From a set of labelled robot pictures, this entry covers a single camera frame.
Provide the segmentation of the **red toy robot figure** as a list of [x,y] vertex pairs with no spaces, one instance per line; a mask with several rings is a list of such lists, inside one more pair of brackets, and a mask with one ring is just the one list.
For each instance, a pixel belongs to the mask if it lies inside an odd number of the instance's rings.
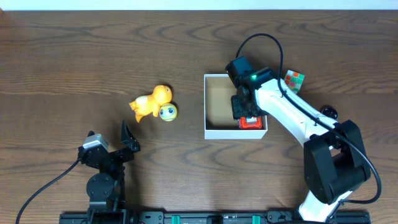
[[240,129],[262,129],[261,117],[241,117],[239,120]]

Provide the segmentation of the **multicolour puzzle cube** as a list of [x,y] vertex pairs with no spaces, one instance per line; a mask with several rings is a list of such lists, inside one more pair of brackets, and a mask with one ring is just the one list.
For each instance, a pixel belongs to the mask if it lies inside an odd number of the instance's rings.
[[284,81],[285,84],[294,92],[294,93],[298,93],[302,87],[303,84],[303,80],[305,78],[304,74],[292,71],[292,70],[288,70]]

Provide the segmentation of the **black round cap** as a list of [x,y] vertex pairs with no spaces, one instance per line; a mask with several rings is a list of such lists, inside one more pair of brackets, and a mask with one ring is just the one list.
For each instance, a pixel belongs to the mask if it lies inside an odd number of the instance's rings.
[[332,118],[332,119],[335,119],[335,120],[338,119],[338,112],[332,106],[324,106],[321,109],[321,113],[324,114],[325,116],[329,117],[329,118]]

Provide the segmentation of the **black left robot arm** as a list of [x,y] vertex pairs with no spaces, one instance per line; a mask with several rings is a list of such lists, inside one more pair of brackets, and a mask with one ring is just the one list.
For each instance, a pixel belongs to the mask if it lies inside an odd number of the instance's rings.
[[125,208],[124,163],[134,160],[141,150],[140,144],[128,126],[122,123],[122,149],[109,152],[109,144],[101,134],[90,131],[78,148],[78,160],[99,172],[86,185],[90,198],[87,223],[129,223],[131,213]]

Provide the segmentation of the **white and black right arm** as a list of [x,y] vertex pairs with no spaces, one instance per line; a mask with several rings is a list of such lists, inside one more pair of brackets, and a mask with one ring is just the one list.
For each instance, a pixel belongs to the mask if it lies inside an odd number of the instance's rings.
[[244,56],[230,61],[226,72],[237,89],[231,98],[235,118],[269,114],[302,145],[309,193],[298,214],[305,221],[327,221],[371,176],[359,127],[301,99],[295,92],[300,75],[283,80],[269,68],[256,71]]

